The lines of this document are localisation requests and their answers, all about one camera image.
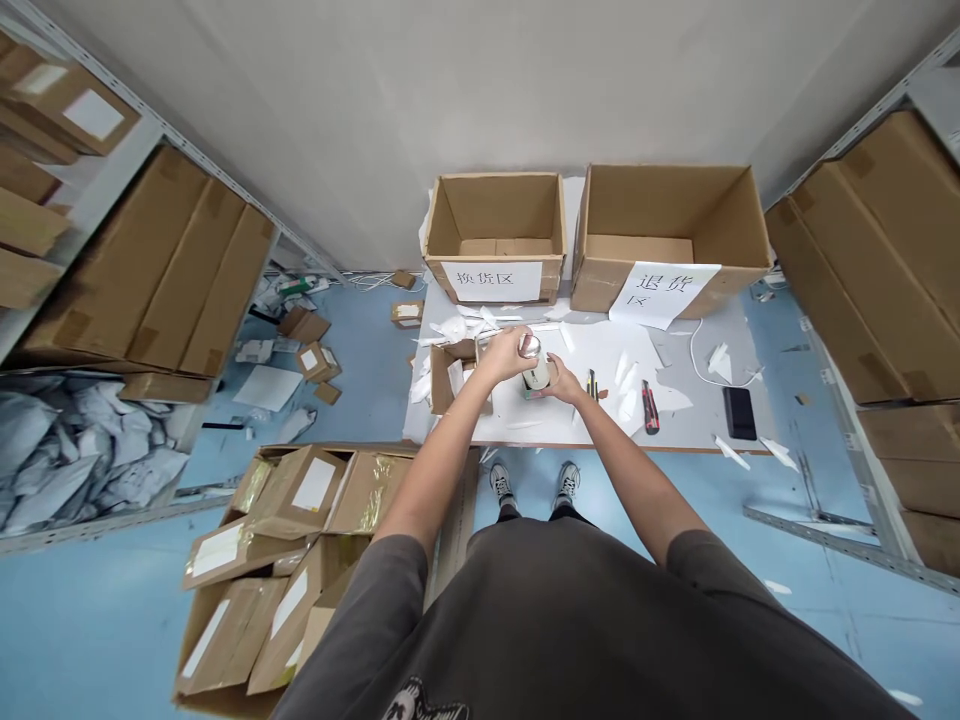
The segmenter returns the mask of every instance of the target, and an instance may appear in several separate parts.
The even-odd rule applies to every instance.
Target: smartphone
[[[753,403],[746,388],[723,389],[723,406],[727,412],[727,431],[736,440],[756,440],[757,425],[753,421]]]

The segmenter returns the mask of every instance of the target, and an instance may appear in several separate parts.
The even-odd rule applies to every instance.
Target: white label
[[[241,532],[243,532],[243,525],[237,525],[208,537],[200,543],[200,547],[197,548],[197,557],[193,561],[193,577],[200,577],[236,560],[237,551],[240,549]]]
[[[123,122],[123,115],[93,90],[87,90],[74,100],[73,104],[63,111],[63,115],[97,140],[106,140]]]
[[[303,476],[303,482],[297,488],[297,494],[293,496],[293,504],[305,510],[317,512],[323,504],[323,498],[336,471],[337,469],[330,463],[314,458],[307,474]]]
[[[719,265],[635,262],[610,319],[666,330],[719,270]]]
[[[307,370],[313,370],[317,366],[317,356],[313,354],[313,350],[307,350],[300,354],[300,362]]]
[[[442,262],[460,302],[529,302],[540,299],[542,262]]]
[[[200,664],[200,660],[203,658],[203,654],[207,651],[207,646],[210,645],[210,641],[213,640],[213,634],[217,631],[217,628],[220,626],[220,621],[223,620],[224,614],[227,612],[227,607],[230,605],[230,600],[224,600],[219,605],[213,613],[213,617],[210,618],[210,622],[207,623],[207,627],[203,630],[203,635],[200,636],[200,639],[197,641],[197,646],[193,649],[193,652],[190,653],[190,658],[187,660],[187,664],[183,666],[183,675],[186,678],[193,677],[193,673],[197,671],[197,665]]]
[[[287,588],[283,600],[277,605],[277,611],[273,614],[273,626],[270,628],[271,638],[276,637],[277,633],[280,632],[280,628],[283,627],[287,618],[290,617],[290,613],[300,604],[300,601],[303,600],[303,596],[306,594],[307,571],[304,570],[300,573],[300,577],[294,581],[293,585]]]

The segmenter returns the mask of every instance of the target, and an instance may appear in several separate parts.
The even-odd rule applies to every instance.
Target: shoe
[[[557,499],[553,501],[553,509],[556,510],[563,503],[573,505],[579,487],[580,468],[567,460],[560,468],[560,489],[557,491]]]
[[[510,474],[502,463],[494,463],[490,468],[490,487],[497,494],[497,502],[503,505],[504,498],[513,498],[510,489]]]

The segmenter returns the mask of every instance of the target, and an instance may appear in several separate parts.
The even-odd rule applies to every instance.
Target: paper sign
[[[540,299],[542,262],[442,262],[461,302],[529,302]]]
[[[718,270],[719,265],[635,262],[610,319],[666,330]]]

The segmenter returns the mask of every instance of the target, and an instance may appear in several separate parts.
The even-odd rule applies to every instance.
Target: person
[[[777,603],[553,355],[546,394],[580,413],[655,564],[576,511],[572,463],[548,522],[520,517],[495,465],[499,521],[424,614],[480,410],[536,363],[524,332],[490,342],[427,437],[275,718],[912,717]]]

